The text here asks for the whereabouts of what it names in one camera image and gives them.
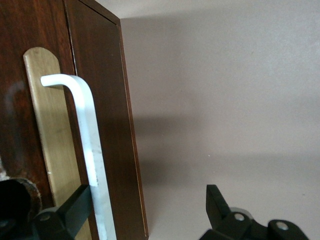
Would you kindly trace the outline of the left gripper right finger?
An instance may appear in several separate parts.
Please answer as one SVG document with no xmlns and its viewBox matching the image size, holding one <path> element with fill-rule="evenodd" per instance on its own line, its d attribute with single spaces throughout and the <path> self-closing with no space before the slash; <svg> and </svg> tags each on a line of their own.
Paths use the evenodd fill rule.
<svg viewBox="0 0 320 240">
<path fill-rule="evenodd" d="M 274 219 L 267 226 L 259 224 L 241 208 L 230 208 L 214 184 L 206 186 L 206 213 L 211 224 L 202 240 L 307 240 L 294 223 Z"/>
</svg>

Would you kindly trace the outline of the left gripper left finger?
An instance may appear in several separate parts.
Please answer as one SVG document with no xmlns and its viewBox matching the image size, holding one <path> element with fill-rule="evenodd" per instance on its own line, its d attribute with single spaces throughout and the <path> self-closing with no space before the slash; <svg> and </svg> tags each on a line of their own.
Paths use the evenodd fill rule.
<svg viewBox="0 0 320 240">
<path fill-rule="evenodd" d="M 32 200 L 22 184 L 0 185 L 2 240 L 74 240 L 91 214 L 91 190 L 81 185 L 60 206 L 30 217 Z"/>
</svg>

